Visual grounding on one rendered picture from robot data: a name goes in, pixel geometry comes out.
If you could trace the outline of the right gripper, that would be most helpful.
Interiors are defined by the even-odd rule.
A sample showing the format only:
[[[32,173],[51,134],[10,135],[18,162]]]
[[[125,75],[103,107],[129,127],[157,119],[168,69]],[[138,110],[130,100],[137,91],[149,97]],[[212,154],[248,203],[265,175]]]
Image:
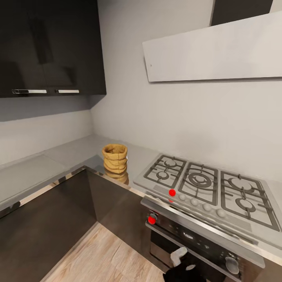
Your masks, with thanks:
[[[165,282],[181,282],[179,277],[179,271],[187,266],[190,265],[187,260],[183,260],[180,265],[177,267],[173,267],[169,269],[166,274],[163,274]]]

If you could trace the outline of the popcorn bag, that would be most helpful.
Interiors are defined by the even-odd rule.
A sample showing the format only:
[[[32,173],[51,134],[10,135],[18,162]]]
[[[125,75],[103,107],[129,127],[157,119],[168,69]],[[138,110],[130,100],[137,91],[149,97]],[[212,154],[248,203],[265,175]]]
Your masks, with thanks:
[[[104,167],[110,172],[122,173],[127,168],[127,147],[123,144],[110,144],[102,149]]]

